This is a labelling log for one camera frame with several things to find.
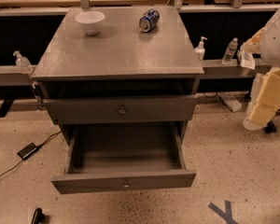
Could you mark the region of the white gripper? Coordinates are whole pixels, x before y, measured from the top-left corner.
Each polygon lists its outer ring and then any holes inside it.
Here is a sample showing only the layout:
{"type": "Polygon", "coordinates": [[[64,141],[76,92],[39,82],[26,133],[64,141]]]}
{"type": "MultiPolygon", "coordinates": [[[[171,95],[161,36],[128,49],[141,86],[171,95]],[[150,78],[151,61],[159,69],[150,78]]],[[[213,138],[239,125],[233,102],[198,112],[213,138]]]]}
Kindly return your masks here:
{"type": "MultiPolygon", "coordinates": [[[[267,29],[262,27],[244,42],[240,51],[264,54],[267,29]]],[[[251,90],[252,103],[248,104],[243,125],[250,131],[264,128],[280,109],[280,68],[274,67],[265,75],[257,73],[251,90]]]]}

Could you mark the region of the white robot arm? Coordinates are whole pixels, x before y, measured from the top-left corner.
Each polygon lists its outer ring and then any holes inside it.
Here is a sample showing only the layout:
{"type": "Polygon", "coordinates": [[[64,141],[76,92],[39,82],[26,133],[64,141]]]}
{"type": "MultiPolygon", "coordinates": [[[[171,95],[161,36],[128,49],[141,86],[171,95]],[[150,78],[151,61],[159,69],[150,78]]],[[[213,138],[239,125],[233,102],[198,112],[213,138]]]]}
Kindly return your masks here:
{"type": "Polygon", "coordinates": [[[280,109],[280,8],[240,47],[240,65],[254,69],[254,54],[272,68],[265,75],[256,74],[253,80],[244,119],[244,127],[250,131],[264,128],[280,109]]]}

